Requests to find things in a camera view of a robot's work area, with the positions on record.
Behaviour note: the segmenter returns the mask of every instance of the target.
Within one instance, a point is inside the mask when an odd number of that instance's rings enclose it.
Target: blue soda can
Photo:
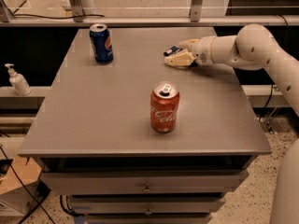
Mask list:
[[[113,60],[110,32],[105,24],[94,24],[90,28],[95,60],[98,63],[111,63]]]

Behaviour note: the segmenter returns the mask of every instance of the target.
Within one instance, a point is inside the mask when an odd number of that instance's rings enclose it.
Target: can top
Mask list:
[[[91,26],[90,30],[95,33],[101,33],[106,30],[107,26],[102,23],[97,23]]]
[[[177,87],[169,81],[159,82],[153,91],[158,97],[163,99],[171,99],[178,94]]]

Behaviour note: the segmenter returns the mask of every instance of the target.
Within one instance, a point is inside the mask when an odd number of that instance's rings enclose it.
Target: soda can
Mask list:
[[[105,24],[94,24],[90,28],[95,60],[98,63],[111,63],[113,60],[110,32]]]
[[[150,124],[158,132],[167,133],[176,126],[179,92],[168,81],[156,84],[150,94]]]

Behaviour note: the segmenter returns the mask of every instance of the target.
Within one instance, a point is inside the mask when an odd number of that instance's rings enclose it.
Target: soap dispenser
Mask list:
[[[10,75],[9,82],[20,96],[29,94],[31,92],[31,88],[27,83],[25,77],[11,68],[12,66],[14,66],[14,64],[12,63],[5,64],[5,67],[8,69],[8,73]]]

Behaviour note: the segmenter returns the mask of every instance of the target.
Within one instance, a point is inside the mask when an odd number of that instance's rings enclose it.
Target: gray tabletop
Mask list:
[[[22,156],[181,156],[268,154],[270,146],[225,64],[179,70],[163,53],[213,28],[111,29],[114,61],[96,63],[89,30],[79,30],[24,143]],[[180,92],[177,127],[150,126],[150,92],[159,81]]]

